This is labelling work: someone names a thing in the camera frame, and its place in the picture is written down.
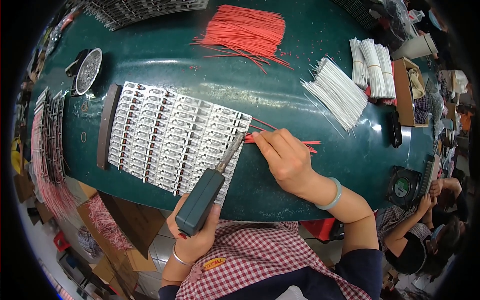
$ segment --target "silver bracelet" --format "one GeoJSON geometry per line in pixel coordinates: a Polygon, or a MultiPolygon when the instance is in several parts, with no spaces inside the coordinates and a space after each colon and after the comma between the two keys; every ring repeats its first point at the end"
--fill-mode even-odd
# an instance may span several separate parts
{"type": "Polygon", "coordinates": [[[195,263],[193,263],[193,264],[188,264],[188,263],[184,262],[183,260],[181,260],[181,259],[177,256],[177,254],[175,253],[175,245],[176,245],[176,244],[177,244],[177,243],[174,243],[174,244],[173,244],[173,247],[172,247],[173,257],[175,257],[175,259],[176,259],[179,263],[181,263],[182,265],[186,265],[186,266],[189,266],[189,267],[193,266],[195,263]]]}
{"type": "Polygon", "coordinates": [[[334,207],[338,203],[338,200],[340,200],[340,196],[342,195],[342,185],[340,184],[338,179],[334,178],[334,177],[329,177],[329,179],[331,179],[333,182],[335,182],[336,196],[335,196],[335,199],[328,205],[322,206],[322,205],[315,204],[316,207],[318,207],[320,209],[323,209],[323,210],[327,210],[327,209],[330,209],[330,208],[334,207]]]}

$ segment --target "cooling fan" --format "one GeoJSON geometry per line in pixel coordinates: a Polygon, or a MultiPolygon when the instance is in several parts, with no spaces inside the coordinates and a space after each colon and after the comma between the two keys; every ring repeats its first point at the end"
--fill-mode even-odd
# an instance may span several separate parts
{"type": "Polygon", "coordinates": [[[400,166],[393,166],[388,184],[387,200],[404,210],[415,205],[420,190],[421,173],[400,166]]]}

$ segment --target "bundle of white wires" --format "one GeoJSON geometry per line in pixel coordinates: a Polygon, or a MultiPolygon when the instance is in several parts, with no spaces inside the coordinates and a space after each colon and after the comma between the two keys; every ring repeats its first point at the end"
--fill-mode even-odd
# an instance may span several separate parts
{"type": "Polygon", "coordinates": [[[318,61],[314,71],[314,81],[302,79],[301,84],[325,104],[346,131],[352,129],[367,106],[368,97],[328,58],[318,61]]]}
{"type": "Polygon", "coordinates": [[[365,91],[367,89],[367,79],[365,78],[364,72],[367,71],[367,68],[363,54],[360,51],[360,41],[357,40],[357,38],[353,38],[349,42],[353,58],[352,81],[365,91]]]}
{"type": "Polygon", "coordinates": [[[378,61],[377,51],[373,39],[367,38],[360,42],[360,50],[365,58],[370,77],[370,97],[373,99],[383,98],[385,95],[385,83],[382,68],[378,61]]]}
{"type": "Polygon", "coordinates": [[[385,83],[385,93],[382,98],[395,98],[395,83],[393,81],[392,63],[390,61],[390,54],[388,49],[380,44],[375,45],[377,51],[378,61],[382,69],[382,75],[385,83]]]}

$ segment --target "hand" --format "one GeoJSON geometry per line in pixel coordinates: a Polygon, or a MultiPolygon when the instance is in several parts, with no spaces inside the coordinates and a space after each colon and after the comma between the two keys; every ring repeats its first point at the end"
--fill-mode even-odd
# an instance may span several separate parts
{"type": "Polygon", "coordinates": [[[432,201],[430,199],[430,195],[427,193],[421,198],[420,204],[417,208],[417,212],[419,212],[423,216],[429,210],[431,204],[432,201]]]}
{"type": "Polygon", "coordinates": [[[432,203],[430,204],[430,207],[428,210],[432,210],[435,205],[437,205],[437,197],[432,197],[431,198],[432,203]]]}
{"type": "Polygon", "coordinates": [[[179,236],[180,231],[175,222],[175,217],[179,212],[182,205],[187,200],[189,194],[184,194],[178,201],[175,209],[171,215],[167,218],[168,229],[177,240],[175,244],[175,253],[177,256],[186,263],[193,264],[200,257],[204,256],[213,245],[215,241],[215,229],[218,224],[218,218],[220,217],[220,206],[214,204],[210,214],[205,221],[204,227],[196,235],[187,238],[186,240],[179,236]]]}
{"type": "Polygon", "coordinates": [[[430,184],[430,196],[437,197],[444,189],[444,180],[437,179],[430,184]]]}
{"type": "Polygon", "coordinates": [[[308,200],[305,186],[317,173],[312,169],[307,146],[287,129],[253,132],[252,135],[278,185],[286,192],[308,200]]]}

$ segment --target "round metal bowl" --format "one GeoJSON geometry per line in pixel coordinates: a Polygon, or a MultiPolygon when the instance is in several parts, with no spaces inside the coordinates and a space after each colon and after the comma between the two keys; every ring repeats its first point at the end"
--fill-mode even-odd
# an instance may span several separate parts
{"type": "Polygon", "coordinates": [[[87,57],[85,57],[82,65],[78,69],[75,88],[77,94],[83,95],[92,86],[102,63],[102,50],[100,48],[93,49],[87,57]]]}

